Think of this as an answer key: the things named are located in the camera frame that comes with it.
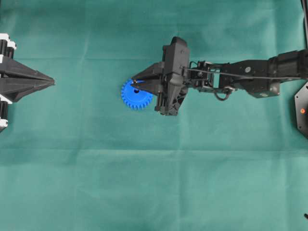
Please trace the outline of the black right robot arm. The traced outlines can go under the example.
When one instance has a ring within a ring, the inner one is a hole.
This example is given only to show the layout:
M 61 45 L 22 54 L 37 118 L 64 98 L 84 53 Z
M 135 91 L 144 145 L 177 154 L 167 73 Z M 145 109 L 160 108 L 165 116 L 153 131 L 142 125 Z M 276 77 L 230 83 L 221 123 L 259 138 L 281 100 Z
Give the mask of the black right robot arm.
M 278 96 L 284 82 L 308 78 L 308 51 L 290 51 L 267 60 L 216 64 L 198 61 L 192 67 L 187 42 L 173 37 L 163 57 L 132 77 L 132 87 L 157 96 L 155 110 L 177 116 L 190 88 L 225 101 L 237 90 L 255 98 Z

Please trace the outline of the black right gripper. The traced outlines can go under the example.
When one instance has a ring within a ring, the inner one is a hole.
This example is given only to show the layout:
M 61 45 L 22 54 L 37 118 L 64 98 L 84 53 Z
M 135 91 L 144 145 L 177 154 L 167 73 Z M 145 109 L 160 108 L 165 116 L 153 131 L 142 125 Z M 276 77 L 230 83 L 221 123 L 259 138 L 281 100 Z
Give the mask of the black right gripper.
M 134 75 L 131 86 L 158 94 L 155 110 L 164 116 L 177 116 L 188 93 L 185 81 L 188 79 L 186 68 L 189 66 L 190 50 L 185 40 L 173 37 L 170 45 L 163 47 L 163 52 L 163 61 L 154 63 Z

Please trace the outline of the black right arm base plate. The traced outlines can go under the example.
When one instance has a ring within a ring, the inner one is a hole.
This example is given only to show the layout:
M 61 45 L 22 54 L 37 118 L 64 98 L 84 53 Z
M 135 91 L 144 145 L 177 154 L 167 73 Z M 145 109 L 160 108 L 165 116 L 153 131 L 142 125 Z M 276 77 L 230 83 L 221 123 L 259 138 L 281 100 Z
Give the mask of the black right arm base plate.
M 295 112 L 297 129 L 308 138 L 308 83 L 295 94 Z

